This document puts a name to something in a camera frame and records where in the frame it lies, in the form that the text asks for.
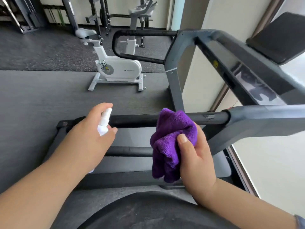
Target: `spray bottle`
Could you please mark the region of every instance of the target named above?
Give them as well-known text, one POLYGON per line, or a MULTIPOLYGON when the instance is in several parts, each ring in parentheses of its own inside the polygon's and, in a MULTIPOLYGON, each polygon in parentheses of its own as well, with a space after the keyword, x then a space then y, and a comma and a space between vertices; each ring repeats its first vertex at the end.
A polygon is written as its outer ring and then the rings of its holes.
POLYGON ((109 123, 111 112, 112 112, 112 108, 107 108, 104 112, 102 112, 101 120, 99 121, 97 126, 97 131, 101 136, 107 133, 109 130, 107 126, 109 123))

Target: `person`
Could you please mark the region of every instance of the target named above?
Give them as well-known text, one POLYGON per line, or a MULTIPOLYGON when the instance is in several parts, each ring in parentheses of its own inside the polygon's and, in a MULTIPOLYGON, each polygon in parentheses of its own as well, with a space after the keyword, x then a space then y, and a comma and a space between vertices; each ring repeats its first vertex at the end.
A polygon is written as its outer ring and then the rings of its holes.
MULTIPOLYGON (((97 132, 101 113, 112 106, 95 106, 67 134, 48 161, 0 195, 1 229, 51 227, 70 192, 100 163, 114 141, 117 128, 109 127, 103 136, 97 132)), ((304 228, 303 218, 216 178, 212 155, 199 126, 195 147, 184 134, 177 141, 182 181, 197 204, 240 228, 304 228)))

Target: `white stationary bike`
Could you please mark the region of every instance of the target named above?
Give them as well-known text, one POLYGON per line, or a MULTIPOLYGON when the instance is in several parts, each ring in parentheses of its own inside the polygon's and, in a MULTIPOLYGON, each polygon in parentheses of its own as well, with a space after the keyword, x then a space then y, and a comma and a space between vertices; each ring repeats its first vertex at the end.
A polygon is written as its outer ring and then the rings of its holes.
MULTIPOLYGON (((133 10, 129 10, 131 15, 130 29, 135 30, 137 27, 138 18, 151 16, 157 2, 153 4, 152 0, 149 0, 145 4, 136 7, 133 10)), ((95 64, 98 69, 93 78, 88 90, 93 91, 97 83, 130 83, 139 84, 139 91, 143 91, 146 87, 143 86, 143 79, 146 77, 143 75, 142 66, 137 60, 122 59, 117 56, 108 56, 101 45, 100 40, 90 39, 89 36, 96 34, 95 30, 77 29, 75 34, 78 38, 81 38, 81 42, 84 45, 88 45, 89 42, 93 43, 93 48, 97 53, 98 60, 95 64)), ((135 36, 127 40, 126 54, 135 54, 136 44, 135 36)))

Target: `fingernail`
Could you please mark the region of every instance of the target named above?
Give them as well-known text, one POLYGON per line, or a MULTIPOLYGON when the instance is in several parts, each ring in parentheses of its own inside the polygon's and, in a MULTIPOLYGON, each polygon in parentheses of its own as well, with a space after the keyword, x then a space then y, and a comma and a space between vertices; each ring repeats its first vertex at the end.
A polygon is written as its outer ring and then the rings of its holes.
POLYGON ((181 133, 180 135, 178 135, 178 142, 180 143, 180 144, 183 144, 183 143, 185 143, 185 142, 187 142, 188 141, 188 139, 186 138, 186 136, 183 134, 183 133, 181 133))
POLYGON ((112 128, 112 130, 113 130, 114 134, 117 133, 117 128, 112 128))

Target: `microfiber cloth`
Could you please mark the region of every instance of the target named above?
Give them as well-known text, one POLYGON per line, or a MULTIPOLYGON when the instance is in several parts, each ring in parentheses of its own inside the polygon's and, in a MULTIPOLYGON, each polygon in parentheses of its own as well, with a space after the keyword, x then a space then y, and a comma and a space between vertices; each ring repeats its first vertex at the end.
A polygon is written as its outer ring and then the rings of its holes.
POLYGON ((194 122, 183 112, 173 112, 164 108, 157 121, 156 132, 150 138, 152 152, 152 176, 173 183, 180 179, 181 155, 177 143, 177 136, 185 134, 195 145, 197 128, 194 122))

